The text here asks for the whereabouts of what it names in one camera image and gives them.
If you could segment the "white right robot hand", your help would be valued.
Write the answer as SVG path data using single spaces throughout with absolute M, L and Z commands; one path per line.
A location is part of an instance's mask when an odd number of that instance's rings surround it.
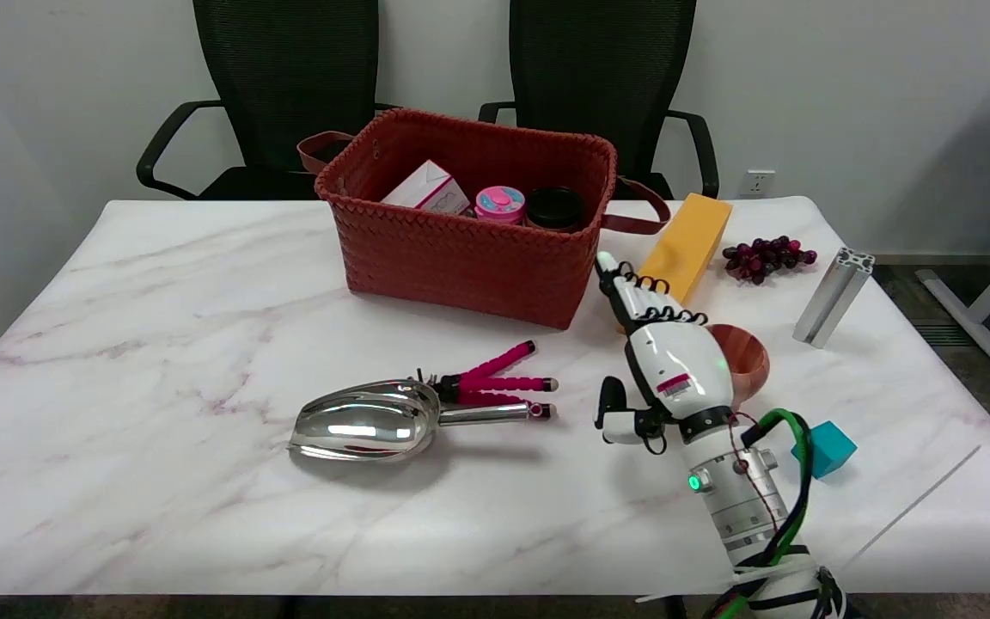
M 595 272 L 625 335 L 630 376 L 645 401 L 644 408 L 630 407 L 624 383 L 605 377 L 594 419 L 602 440 L 661 454 L 669 428 L 687 445 L 726 428 L 735 393 L 707 316 L 684 309 L 667 279 L 637 274 L 609 252 L 598 252 Z

